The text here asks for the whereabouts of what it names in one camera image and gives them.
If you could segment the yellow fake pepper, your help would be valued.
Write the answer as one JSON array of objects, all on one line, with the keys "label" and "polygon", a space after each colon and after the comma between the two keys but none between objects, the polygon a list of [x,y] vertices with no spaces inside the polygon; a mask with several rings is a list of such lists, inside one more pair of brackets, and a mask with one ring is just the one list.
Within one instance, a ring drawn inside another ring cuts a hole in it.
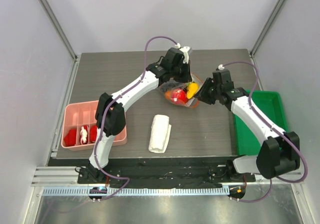
[{"label": "yellow fake pepper", "polygon": [[189,83],[187,87],[186,97],[188,99],[192,99],[194,95],[197,93],[198,89],[199,89],[199,85],[197,83],[195,82]]}]

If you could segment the dark fake grapes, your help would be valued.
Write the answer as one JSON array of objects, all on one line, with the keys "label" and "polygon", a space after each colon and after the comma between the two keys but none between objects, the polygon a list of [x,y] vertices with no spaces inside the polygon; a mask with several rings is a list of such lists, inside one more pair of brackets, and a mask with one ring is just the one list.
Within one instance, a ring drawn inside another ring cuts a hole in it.
[{"label": "dark fake grapes", "polygon": [[172,91],[174,89],[180,88],[182,87],[184,84],[183,83],[179,83],[176,81],[171,81],[171,82],[165,82],[162,85],[159,86],[159,90],[162,93],[166,93],[167,91]]}]

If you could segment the clear zip top bag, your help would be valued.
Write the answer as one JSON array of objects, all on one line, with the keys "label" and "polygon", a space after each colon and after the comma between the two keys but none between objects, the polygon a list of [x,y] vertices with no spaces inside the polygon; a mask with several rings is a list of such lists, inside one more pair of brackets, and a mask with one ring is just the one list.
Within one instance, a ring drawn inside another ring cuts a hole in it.
[{"label": "clear zip top bag", "polygon": [[171,78],[157,89],[170,103],[187,108],[195,108],[199,104],[199,100],[195,98],[195,94],[203,83],[196,74],[191,73],[190,82],[181,83]]}]

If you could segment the red fake tomato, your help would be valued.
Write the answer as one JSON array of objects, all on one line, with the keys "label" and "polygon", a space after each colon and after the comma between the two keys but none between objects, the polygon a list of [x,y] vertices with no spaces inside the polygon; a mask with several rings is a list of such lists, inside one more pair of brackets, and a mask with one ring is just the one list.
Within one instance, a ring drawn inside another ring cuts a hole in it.
[{"label": "red fake tomato", "polygon": [[186,104],[188,102],[188,98],[186,97],[186,93],[183,89],[174,89],[171,91],[171,101],[175,104]]}]

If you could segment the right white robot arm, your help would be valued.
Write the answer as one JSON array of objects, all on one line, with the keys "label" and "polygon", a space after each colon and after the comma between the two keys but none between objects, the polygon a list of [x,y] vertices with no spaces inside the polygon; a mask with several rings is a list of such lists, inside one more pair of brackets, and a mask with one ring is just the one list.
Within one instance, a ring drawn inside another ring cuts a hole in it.
[{"label": "right white robot arm", "polygon": [[244,173],[259,173],[272,179],[299,169],[298,135],[270,121],[249,96],[245,89],[234,87],[229,70],[213,72],[213,77],[207,78],[195,94],[199,101],[207,104],[219,101],[245,123],[260,143],[258,155],[243,155],[233,160],[226,168],[227,178],[238,181]]}]

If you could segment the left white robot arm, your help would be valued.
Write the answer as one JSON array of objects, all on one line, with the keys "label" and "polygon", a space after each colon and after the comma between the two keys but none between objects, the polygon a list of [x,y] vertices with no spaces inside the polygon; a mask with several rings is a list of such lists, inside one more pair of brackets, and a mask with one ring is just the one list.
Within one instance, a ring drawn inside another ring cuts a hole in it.
[{"label": "left white robot arm", "polygon": [[126,125],[125,113],[146,93],[173,79],[180,83],[192,80],[190,73],[191,47],[170,48],[160,62],[149,64],[144,72],[123,89],[109,95],[103,93],[96,111],[97,139],[86,167],[91,180],[106,179],[105,166],[113,141]]}]

